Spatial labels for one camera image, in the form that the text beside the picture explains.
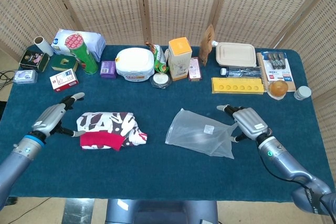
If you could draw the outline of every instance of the clear plastic bag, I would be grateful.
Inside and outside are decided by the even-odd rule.
[[[231,134],[236,127],[237,124],[226,125],[182,109],[175,116],[167,132],[165,143],[188,148],[209,156],[234,159]]]

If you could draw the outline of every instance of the purple box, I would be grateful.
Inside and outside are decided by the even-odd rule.
[[[115,79],[117,78],[116,63],[112,60],[104,60],[101,62],[100,76],[102,78]]]

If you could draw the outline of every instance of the plastic bottle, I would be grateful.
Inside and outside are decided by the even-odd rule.
[[[221,68],[220,75],[231,78],[260,78],[260,68],[225,67]]]

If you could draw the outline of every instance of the folded cloth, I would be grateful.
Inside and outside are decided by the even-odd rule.
[[[110,149],[119,151],[125,137],[105,131],[87,132],[80,136],[80,146],[83,149]]]
[[[114,148],[145,144],[147,134],[140,131],[133,113],[128,112],[87,112],[77,119],[78,131],[87,133],[105,132],[110,136],[84,134],[80,137],[81,147],[85,149]]]

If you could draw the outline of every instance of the bottle cap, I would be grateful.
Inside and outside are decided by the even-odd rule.
[[[221,68],[221,69],[220,69],[220,75],[221,75],[221,76],[225,76],[225,75],[226,75],[226,72],[227,72],[226,68]]]

